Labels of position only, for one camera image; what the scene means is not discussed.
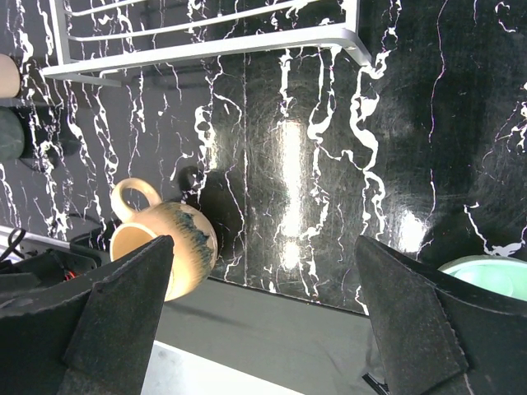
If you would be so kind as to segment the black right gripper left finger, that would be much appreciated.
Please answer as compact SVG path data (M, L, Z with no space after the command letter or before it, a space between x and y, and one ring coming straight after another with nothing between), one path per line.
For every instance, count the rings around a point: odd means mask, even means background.
M139 394L159 323L173 240L50 287L1 276L3 394Z

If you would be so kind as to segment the tan round ceramic mug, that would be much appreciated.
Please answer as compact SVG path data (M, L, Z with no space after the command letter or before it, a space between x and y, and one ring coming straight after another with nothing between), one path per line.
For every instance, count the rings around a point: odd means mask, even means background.
M149 206L131 208L124 191L142 194ZM180 202L164 202L145 180L127 178L114 186L110 195L114 214L121 225L110 239L110 258L114 261L158 236L173 240L173 258L165 301L172 301L195 290L211 273L218 255L217 235L208 218L196 208Z

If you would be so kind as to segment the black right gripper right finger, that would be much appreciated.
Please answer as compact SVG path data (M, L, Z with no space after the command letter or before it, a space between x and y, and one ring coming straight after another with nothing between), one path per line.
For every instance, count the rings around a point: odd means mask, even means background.
M355 259L392 394L524 394L526 303L366 236Z

